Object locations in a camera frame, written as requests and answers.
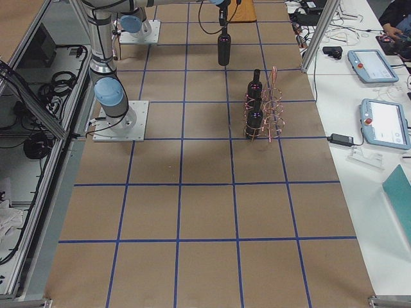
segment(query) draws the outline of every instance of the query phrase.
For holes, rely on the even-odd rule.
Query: touchscreen display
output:
[[[405,144],[403,123],[396,105],[381,104],[371,101],[372,129],[378,141]]]
[[[357,51],[355,55],[364,65],[365,71],[371,79],[393,78],[389,68],[375,51]]]

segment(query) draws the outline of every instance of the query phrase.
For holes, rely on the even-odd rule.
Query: green folder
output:
[[[383,183],[383,188],[411,244],[411,185],[400,165]]]

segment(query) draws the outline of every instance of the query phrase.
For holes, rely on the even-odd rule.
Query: wire bottle holder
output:
[[[283,93],[275,86],[277,80],[277,68],[273,67],[268,81],[264,84],[263,91],[261,93],[261,111],[263,113],[263,120],[259,127],[251,127],[247,123],[247,118],[251,110],[253,110],[255,99],[252,99],[245,95],[244,102],[244,135],[250,140],[254,140],[257,137],[267,137],[271,142],[273,139],[278,138],[283,131],[285,121],[282,118],[284,112],[281,100]]]

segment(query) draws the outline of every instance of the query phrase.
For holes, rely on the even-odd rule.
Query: blue joint cap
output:
[[[215,5],[220,5],[224,2],[224,0],[210,0],[210,2],[215,4]]]
[[[140,18],[133,15],[124,15],[120,18],[121,27],[127,32],[137,33],[140,31],[143,23]]]
[[[123,100],[124,91],[117,79],[104,77],[94,86],[94,94],[102,105],[114,107]]]

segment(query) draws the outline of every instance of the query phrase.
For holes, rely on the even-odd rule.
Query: wooden block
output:
[[[231,0],[229,5],[229,18],[233,15],[236,9],[236,0]],[[256,10],[252,0],[242,0],[238,6],[236,15],[232,18],[231,22],[255,22],[257,21]]]

